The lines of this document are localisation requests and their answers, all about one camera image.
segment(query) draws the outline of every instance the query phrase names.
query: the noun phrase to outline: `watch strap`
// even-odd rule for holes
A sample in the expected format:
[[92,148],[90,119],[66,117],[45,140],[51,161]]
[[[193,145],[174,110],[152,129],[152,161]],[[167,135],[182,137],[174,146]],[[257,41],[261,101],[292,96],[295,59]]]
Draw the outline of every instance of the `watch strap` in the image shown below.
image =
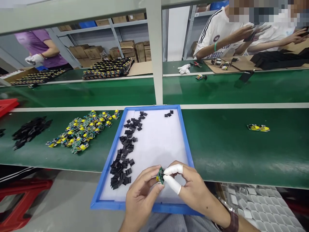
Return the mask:
[[231,224],[227,228],[222,229],[222,232],[237,232],[239,229],[238,215],[233,211],[229,211],[229,213],[231,215]]

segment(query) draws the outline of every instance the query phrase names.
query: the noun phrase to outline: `striped sleeve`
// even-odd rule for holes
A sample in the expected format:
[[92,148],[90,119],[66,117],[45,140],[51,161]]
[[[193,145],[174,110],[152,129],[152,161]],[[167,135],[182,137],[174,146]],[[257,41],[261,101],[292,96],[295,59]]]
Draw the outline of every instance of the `striped sleeve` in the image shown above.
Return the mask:
[[194,51],[194,57],[196,56],[197,52],[199,50],[201,50],[204,47],[207,47],[210,45],[210,41],[211,41],[211,37],[212,37],[212,31],[213,31],[213,27],[214,27],[214,16],[216,16],[218,13],[220,13],[222,11],[218,10],[216,13],[214,13],[207,21],[201,35],[199,38],[199,41],[197,43],[196,49]]

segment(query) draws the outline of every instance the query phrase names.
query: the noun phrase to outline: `white t-shirt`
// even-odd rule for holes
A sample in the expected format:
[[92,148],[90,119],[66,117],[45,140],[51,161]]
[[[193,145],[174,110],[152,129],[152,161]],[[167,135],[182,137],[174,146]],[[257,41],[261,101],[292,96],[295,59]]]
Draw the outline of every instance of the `white t-shirt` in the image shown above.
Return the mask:
[[[285,37],[291,35],[295,26],[290,23],[264,23],[264,25],[271,25],[271,27],[265,30],[265,33],[259,37],[257,41],[252,42],[251,46],[255,46],[261,43],[272,42],[284,39]],[[269,48],[260,52],[272,52],[277,51],[279,47]],[[254,53],[249,53],[246,51],[245,55],[253,55]]]
[[[243,27],[244,23],[230,23],[229,18],[225,14],[225,9],[222,7],[216,13],[214,13],[207,21],[202,34],[200,35],[198,44],[194,51],[194,57],[197,52],[204,47],[210,46],[225,37],[232,34],[234,31]],[[239,41],[234,44],[229,44],[224,46],[223,48],[217,50],[216,52],[208,55],[205,59],[214,59],[219,57],[228,56],[227,54],[235,52],[235,49],[241,45],[242,41]]]

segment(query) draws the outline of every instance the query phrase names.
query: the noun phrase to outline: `pliers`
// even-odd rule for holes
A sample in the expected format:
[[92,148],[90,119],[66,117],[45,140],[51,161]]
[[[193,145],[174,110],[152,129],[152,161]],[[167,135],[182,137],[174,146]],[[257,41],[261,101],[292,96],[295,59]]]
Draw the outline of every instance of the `pliers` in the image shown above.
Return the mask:
[[191,62],[190,62],[190,64],[193,65],[193,66],[197,66],[197,67],[199,67],[199,68],[202,67],[202,66],[200,66],[196,61],[194,61],[194,63],[191,63]]

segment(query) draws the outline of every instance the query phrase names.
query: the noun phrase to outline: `red crate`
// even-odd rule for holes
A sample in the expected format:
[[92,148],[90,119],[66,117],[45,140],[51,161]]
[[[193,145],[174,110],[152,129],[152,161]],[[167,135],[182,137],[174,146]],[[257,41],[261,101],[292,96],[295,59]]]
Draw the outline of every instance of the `red crate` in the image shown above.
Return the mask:
[[17,98],[0,100],[0,117],[19,105]]

